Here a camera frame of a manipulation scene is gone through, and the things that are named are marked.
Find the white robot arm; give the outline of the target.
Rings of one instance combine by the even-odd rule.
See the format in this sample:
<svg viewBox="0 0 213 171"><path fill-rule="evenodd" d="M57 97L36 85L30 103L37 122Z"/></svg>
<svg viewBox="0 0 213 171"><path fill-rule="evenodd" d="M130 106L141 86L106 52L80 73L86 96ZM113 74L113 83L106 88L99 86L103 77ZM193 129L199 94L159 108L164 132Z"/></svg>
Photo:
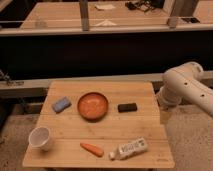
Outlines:
<svg viewBox="0 0 213 171"><path fill-rule="evenodd" d="M197 62L168 69L162 75L163 86L156 94L160 107L169 110L185 99L213 118L213 90L200 82L203 75L204 70Z"/></svg>

